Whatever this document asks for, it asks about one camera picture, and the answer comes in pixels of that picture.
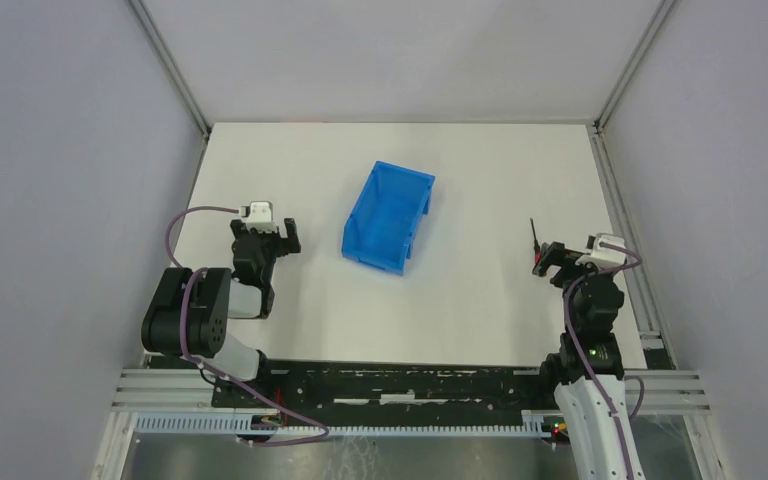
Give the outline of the red black screwdriver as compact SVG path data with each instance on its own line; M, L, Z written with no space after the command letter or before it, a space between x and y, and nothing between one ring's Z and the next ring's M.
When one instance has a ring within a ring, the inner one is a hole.
M532 232L532 247L533 247L533 258L534 258L533 265L537 266L539 264L539 262L540 262L540 259L541 259L541 248L542 248L542 246L541 246L541 243L538 240L538 236L537 236L537 232L536 232L536 227L535 227L535 224L534 224L534 219L530 218L529 222L530 222L530 227L531 227L531 232Z

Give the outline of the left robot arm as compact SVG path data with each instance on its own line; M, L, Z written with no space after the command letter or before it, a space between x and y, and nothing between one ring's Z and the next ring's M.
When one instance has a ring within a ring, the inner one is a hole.
M272 311L276 261L301 252L297 225L231 222L232 266L196 275L170 267L160 279L141 325L150 353L193 359L197 366L242 381L255 379L266 356L229 333L231 320L262 320Z

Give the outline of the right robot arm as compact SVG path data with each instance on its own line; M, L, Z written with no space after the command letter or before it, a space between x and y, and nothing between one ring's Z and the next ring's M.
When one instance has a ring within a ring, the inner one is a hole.
M624 239L589 236L585 250L562 242L537 247L533 275L562 294L564 330L558 352L541 363L539 378L564 422L554 434L569 442L581 479L642 479L633 438L637 407L626 398L626 375L614 322L625 304L618 273L641 264Z

